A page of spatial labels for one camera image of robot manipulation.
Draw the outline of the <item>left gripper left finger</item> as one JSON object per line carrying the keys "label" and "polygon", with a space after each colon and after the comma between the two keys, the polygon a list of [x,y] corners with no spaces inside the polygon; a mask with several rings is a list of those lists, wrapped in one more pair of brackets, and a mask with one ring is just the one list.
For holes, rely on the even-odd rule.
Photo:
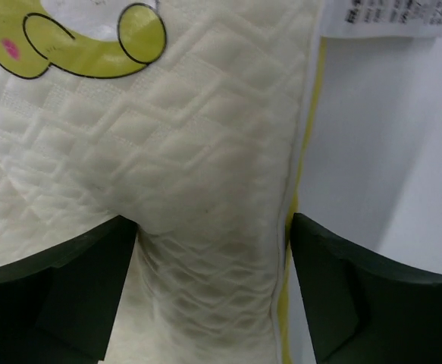
{"label": "left gripper left finger", "polygon": [[138,227],[115,217],[0,267],[0,363],[105,359]]}

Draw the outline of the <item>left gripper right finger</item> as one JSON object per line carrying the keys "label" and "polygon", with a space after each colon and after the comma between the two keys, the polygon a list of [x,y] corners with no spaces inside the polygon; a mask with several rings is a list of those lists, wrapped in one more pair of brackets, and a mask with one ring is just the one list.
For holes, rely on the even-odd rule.
{"label": "left gripper right finger", "polygon": [[319,363],[442,363],[442,275],[297,213],[290,245]]}

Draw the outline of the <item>cream quilted pillow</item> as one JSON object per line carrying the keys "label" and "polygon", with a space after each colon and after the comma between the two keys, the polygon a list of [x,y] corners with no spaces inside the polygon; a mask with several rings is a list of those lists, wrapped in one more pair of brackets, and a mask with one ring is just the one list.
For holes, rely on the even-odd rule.
{"label": "cream quilted pillow", "polygon": [[137,226],[108,363],[289,363],[320,1],[0,1],[0,265]]}

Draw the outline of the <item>white pillow care label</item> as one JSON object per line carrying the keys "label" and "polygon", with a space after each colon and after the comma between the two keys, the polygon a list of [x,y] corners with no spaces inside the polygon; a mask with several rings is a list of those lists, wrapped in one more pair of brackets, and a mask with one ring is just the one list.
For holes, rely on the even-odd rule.
{"label": "white pillow care label", "polygon": [[333,39],[442,37],[442,1],[326,1],[320,32]]}

